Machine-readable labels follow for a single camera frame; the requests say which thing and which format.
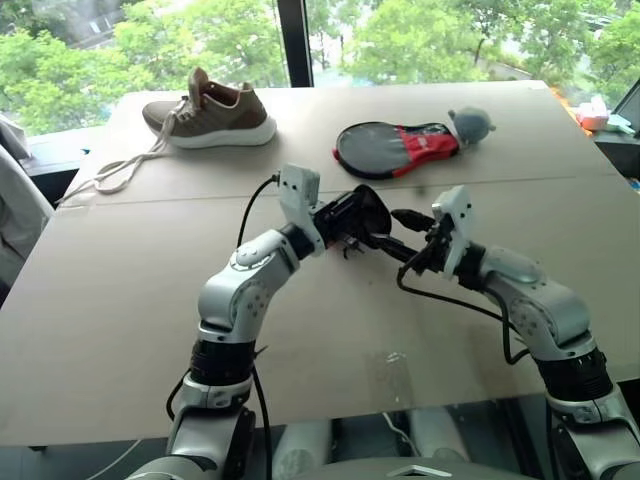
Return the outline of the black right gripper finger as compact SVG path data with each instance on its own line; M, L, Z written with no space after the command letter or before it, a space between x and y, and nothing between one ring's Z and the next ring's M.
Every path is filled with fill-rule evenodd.
M402 226L414 232L428 232L433 226L431 217L411 209L392 210L391 216Z
M373 245L402 264L419 264L426 258L426 250L414 250L391 236L374 236Z

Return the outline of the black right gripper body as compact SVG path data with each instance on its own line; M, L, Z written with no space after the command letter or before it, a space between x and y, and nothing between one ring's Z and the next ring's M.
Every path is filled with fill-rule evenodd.
M426 270L434 273L443 271L450 248L452 230L453 221L450 218L436 221L432 225L425 236L427 244L423 255L417 261L418 273L424 273Z

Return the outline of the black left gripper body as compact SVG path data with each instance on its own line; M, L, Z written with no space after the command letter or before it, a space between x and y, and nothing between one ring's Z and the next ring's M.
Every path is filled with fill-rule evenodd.
M346 248L358 248L360 213L360 196L355 192L344 193L320 207L313 214L313 223L323 246L329 248L338 243Z

